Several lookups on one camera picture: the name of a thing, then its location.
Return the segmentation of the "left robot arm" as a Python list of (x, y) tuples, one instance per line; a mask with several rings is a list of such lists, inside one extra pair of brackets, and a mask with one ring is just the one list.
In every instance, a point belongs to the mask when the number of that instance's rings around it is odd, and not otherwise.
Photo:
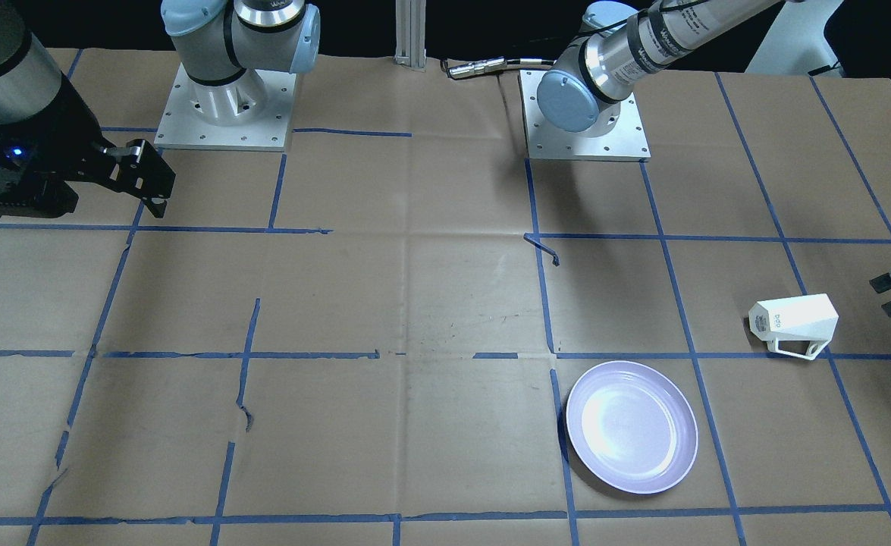
[(891, 245), (891, 83), (664, 71), (767, 1), (657, 1), (525, 71), (529, 158), (639, 165), (667, 237)]

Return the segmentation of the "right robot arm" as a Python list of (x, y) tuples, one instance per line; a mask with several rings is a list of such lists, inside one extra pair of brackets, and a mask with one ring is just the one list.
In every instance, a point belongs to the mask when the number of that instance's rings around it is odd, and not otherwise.
[[(319, 52), (320, 13), (304, 1), (165, 1), (165, 32), (198, 120), (258, 120), (271, 99), (259, 71), (303, 74)], [(13, 4), (0, 1), (0, 215), (72, 213), (72, 182), (99, 184), (164, 217), (174, 170), (144, 139), (117, 146)]]

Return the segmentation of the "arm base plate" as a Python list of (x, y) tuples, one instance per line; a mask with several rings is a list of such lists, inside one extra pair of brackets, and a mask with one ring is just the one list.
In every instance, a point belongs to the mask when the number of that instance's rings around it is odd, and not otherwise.
[(203, 86), (179, 67), (154, 144), (162, 149), (285, 152), (293, 128), (296, 74), (248, 70)]
[(533, 159), (646, 162), (652, 156), (635, 96), (608, 105), (562, 71), (520, 72), (527, 155)]

